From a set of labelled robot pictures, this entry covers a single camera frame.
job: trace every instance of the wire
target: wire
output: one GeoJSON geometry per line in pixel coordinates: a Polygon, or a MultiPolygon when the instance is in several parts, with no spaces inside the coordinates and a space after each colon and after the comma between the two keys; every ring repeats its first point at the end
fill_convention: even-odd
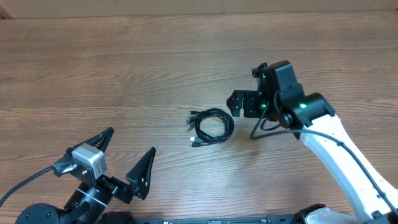
{"type": "Polygon", "coordinates": [[[196,116],[192,116],[187,121],[191,122],[190,126],[195,125],[195,131],[198,135],[198,138],[191,138],[191,141],[193,141],[193,143],[191,143],[192,147],[209,146],[226,141],[231,137],[234,131],[234,119],[221,109],[212,108],[202,112],[191,111],[190,114],[195,114],[196,116]],[[224,134],[220,136],[211,136],[200,129],[201,122],[210,116],[215,116],[224,122],[224,134]]]}
{"type": "Polygon", "coordinates": [[[25,184],[29,183],[30,181],[40,177],[41,175],[45,174],[46,172],[52,170],[52,167],[49,166],[45,168],[44,170],[34,174],[33,176],[29,177],[28,179],[22,181],[21,183],[17,184],[15,187],[13,187],[10,191],[8,191],[0,200],[0,207],[3,205],[3,203],[7,200],[8,197],[10,197],[15,191],[20,189],[22,186],[25,184]]]}
{"type": "Polygon", "coordinates": [[[250,138],[253,140],[257,140],[257,139],[261,139],[261,138],[266,138],[269,136],[277,136],[277,135],[281,135],[281,134],[288,134],[288,133],[308,133],[308,134],[315,134],[324,138],[327,138],[329,140],[334,141],[335,143],[337,143],[337,146],[341,146],[343,149],[345,149],[348,154],[354,159],[354,161],[359,165],[359,168],[361,168],[361,170],[364,172],[365,176],[369,179],[370,183],[372,183],[372,186],[376,189],[377,193],[379,194],[379,196],[385,201],[385,203],[388,205],[388,207],[391,209],[392,212],[394,212],[394,214],[397,216],[398,218],[398,211],[395,208],[395,206],[393,206],[393,204],[388,200],[386,194],[380,189],[380,187],[377,185],[376,181],[374,181],[373,177],[370,175],[370,173],[368,172],[368,170],[365,168],[365,166],[363,166],[362,162],[358,159],[358,157],[355,155],[355,153],[349,148],[347,147],[344,142],[339,141],[338,139],[318,132],[318,131],[312,131],[312,130],[303,130],[303,129],[293,129],[293,130],[283,130],[283,131],[276,131],[273,133],[268,133],[268,134],[262,134],[259,136],[254,136],[254,133],[256,132],[261,120],[263,119],[263,117],[265,117],[267,109],[269,106],[269,101],[267,102],[267,106],[264,109],[264,111],[262,112],[259,121],[256,123],[256,125],[254,126],[251,134],[250,134],[250,138]]]}

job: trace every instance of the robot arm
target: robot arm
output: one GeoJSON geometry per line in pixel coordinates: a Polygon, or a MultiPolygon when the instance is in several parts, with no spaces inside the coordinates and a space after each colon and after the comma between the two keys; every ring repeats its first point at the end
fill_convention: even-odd
{"type": "Polygon", "coordinates": [[[227,100],[232,115],[239,116],[240,109],[243,109],[247,118],[278,121],[283,128],[290,130],[254,137],[259,121],[252,132],[252,139],[293,133],[329,170],[351,203],[357,222],[368,222],[378,217],[396,220],[396,189],[381,177],[355,146],[329,102],[319,93],[305,96],[288,61],[272,65],[263,63],[253,70],[252,75],[258,79],[258,89],[235,90],[227,100]]]}

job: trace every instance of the tabletop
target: tabletop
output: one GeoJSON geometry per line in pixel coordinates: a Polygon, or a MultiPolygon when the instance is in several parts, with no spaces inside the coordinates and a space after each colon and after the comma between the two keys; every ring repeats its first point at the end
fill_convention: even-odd
{"type": "MultiPolygon", "coordinates": [[[[150,192],[110,211],[136,218],[264,217],[314,203],[352,213],[319,159],[292,134],[258,141],[234,118],[223,144],[190,147],[189,110],[255,90],[251,68],[289,60],[321,93],[370,163],[398,186],[398,12],[268,13],[0,21],[0,195],[112,126],[108,176],[153,145],[150,192]]],[[[217,133],[221,123],[203,129],[217,133]]],[[[62,208],[79,181],[43,175],[13,194],[0,223],[33,203],[62,208]]]]}

